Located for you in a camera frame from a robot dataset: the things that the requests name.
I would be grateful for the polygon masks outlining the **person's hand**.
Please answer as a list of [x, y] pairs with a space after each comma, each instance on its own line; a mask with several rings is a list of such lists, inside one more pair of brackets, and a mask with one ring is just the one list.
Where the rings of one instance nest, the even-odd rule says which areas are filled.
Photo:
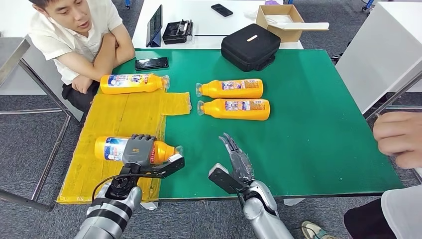
[[373, 127], [379, 151], [394, 156], [404, 169], [422, 166], [422, 114], [390, 112], [379, 116]]

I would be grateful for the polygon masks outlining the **person's right hand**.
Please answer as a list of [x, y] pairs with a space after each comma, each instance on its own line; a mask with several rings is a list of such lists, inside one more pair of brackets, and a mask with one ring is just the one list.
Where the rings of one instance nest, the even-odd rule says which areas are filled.
[[116, 41], [116, 37], [112, 33], [106, 33], [102, 36], [101, 47], [113, 47], [118, 48], [119, 44]]

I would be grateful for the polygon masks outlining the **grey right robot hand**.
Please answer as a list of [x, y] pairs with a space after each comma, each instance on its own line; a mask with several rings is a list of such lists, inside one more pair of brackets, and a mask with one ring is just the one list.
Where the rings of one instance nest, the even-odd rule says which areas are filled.
[[247, 183], [255, 179], [254, 170], [248, 155], [237, 145], [234, 139], [227, 133], [219, 136], [230, 157], [232, 176], [241, 182]]

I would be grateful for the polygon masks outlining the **person's left hand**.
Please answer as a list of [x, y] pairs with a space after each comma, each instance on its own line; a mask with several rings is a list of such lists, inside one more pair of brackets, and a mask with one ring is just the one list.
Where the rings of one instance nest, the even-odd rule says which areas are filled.
[[72, 88], [80, 93], [87, 94], [88, 88], [92, 84], [92, 79], [78, 75], [72, 80]]

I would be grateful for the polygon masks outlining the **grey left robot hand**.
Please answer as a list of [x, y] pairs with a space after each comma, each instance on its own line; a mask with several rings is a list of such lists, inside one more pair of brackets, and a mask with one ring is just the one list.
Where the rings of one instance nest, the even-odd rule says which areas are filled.
[[141, 167], [151, 165], [150, 158], [154, 142], [157, 138], [149, 134], [133, 134], [127, 141], [123, 156], [123, 164], [137, 164]]

